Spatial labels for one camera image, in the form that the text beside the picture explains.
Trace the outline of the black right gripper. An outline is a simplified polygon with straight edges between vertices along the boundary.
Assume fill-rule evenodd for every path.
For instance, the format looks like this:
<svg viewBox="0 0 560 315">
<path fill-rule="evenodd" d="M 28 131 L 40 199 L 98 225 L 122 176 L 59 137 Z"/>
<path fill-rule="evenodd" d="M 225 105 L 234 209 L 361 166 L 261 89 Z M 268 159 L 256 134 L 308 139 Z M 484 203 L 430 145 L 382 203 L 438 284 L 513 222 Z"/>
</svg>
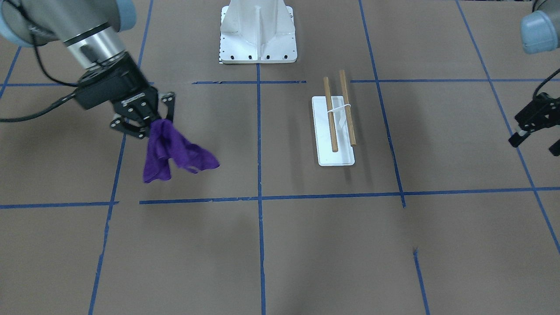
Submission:
<svg viewBox="0 0 560 315">
<path fill-rule="evenodd" d="M 109 126 L 112 130 L 145 139 L 149 128 L 134 125 L 127 118 L 142 125 L 146 120 L 160 118 L 158 101 L 167 108 L 166 119 L 174 122 L 176 93 L 160 93 L 151 86 L 128 52 L 122 52 L 114 60 L 88 70 L 77 83 L 75 99 L 85 110 L 104 102 L 111 102 L 116 113 Z"/>
</svg>

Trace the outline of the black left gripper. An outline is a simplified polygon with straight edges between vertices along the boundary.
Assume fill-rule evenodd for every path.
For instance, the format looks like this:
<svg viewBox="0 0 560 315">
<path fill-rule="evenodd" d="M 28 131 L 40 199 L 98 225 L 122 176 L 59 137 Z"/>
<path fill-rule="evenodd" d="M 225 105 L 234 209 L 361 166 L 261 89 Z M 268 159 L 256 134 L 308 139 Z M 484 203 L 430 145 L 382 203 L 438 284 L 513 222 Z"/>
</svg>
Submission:
<svg viewBox="0 0 560 315">
<path fill-rule="evenodd" d="M 530 132 L 558 126 L 560 123 L 559 106 L 558 98 L 552 98 L 545 92 L 538 94 L 514 116 L 521 129 L 510 136 L 509 144 L 518 148 L 531 135 Z M 560 140 L 554 142 L 548 151 L 553 156 L 560 156 Z"/>
</svg>

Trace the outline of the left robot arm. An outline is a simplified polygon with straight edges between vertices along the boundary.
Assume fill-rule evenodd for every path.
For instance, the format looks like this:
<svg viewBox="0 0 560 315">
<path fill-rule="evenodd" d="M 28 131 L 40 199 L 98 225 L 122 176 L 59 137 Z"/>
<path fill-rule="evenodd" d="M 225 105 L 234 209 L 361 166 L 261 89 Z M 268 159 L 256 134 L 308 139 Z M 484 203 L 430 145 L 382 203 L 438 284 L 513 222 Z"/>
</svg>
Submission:
<svg viewBox="0 0 560 315">
<path fill-rule="evenodd" d="M 560 47 L 560 3 L 557 0 L 534 0 L 532 11 L 520 22 L 520 36 L 526 54 L 551 52 Z M 559 75 L 555 70 L 535 88 L 530 102 L 514 116 L 518 126 L 509 138 L 512 147 L 519 147 L 533 133 L 558 127 L 560 100 L 542 88 Z"/>
</svg>

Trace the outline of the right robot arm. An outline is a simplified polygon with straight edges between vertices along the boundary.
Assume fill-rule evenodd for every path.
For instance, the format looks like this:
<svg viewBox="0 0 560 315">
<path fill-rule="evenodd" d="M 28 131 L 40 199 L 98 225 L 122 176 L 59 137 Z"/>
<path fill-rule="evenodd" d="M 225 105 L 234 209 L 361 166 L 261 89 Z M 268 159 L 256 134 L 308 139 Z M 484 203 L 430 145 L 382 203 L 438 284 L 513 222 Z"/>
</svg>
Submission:
<svg viewBox="0 0 560 315">
<path fill-rule="evenodd" d="M 161 136 L 172 125 L 175 94 L 160 94 L 140 70 L 118 36 L 136 23 L 136 9 L 130 0 L 3 0 L 1 34 L 22 47 L 32 47 L 46 74 L 38 48 L 62 42 L 85 69 L 74 91 L 46 109 L 2 123 L 36 119 L 70 100 L 85 110 L 110 102 L 115 117 L 113 130 L 135 138 Z"/>
</svg>

